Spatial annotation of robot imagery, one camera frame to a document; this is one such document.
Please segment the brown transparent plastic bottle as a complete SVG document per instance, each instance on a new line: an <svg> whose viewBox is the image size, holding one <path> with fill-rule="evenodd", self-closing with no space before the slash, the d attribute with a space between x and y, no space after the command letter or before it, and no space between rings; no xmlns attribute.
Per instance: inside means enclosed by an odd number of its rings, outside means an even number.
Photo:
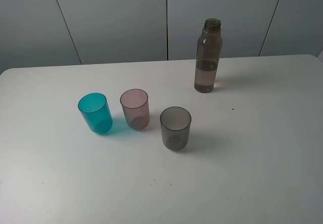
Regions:
<svg viewBox="0 0 323 224"><path fill-rule="evenodd" d="M221 21L205 20L197 42L194 78L194 88L200 93L210 93L214 88L222 46Z"/></svg>

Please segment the grey transparent plastic cup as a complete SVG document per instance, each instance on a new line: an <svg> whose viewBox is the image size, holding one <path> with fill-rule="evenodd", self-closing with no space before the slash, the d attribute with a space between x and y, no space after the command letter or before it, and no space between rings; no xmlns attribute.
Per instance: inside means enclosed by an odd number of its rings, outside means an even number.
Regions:
<svg viewBox="0 0 323 224"><path fill-rule="evenodd" d="M164 146L172 151L184 149L189 140L192 121L188 110L172 106L163 110L159 117Z"/></svg>

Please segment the pink transparent plastic cup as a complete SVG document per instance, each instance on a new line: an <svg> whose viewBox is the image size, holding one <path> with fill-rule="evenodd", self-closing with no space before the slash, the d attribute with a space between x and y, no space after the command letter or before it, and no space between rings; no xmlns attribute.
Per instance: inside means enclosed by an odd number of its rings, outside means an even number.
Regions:
<svg viewBox="0 0 323 224"><path fill-rule="evenodd" d="M120 97L120 103L128 126L142 130L150 121L148 94L142 89L130 89Z"/></svg>

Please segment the teal transparent plastic cup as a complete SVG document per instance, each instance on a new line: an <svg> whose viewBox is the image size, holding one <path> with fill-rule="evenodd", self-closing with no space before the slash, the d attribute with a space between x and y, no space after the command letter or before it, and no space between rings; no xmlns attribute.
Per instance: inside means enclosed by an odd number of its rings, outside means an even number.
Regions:
<svg viewBox="0 0 323 224"><path fill-rule="evenodd" d="M107 133L113 119L106 97L101 93L89 93L78 102L78 109L90 130L96 134Z"/></svg>

